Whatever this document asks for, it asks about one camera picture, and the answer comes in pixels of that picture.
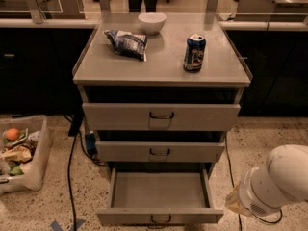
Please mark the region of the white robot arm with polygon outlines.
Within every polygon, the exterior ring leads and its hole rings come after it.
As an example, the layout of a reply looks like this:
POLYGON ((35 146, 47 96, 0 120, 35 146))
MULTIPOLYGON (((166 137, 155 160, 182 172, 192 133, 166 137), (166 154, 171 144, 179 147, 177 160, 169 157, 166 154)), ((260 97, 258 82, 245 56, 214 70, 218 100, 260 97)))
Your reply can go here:
POLYGON ((308 146, 287 144, 274 148, 261 167, 249 170, 225 206, 247 217, 265 217, 283 206, 308 201, 308 146))

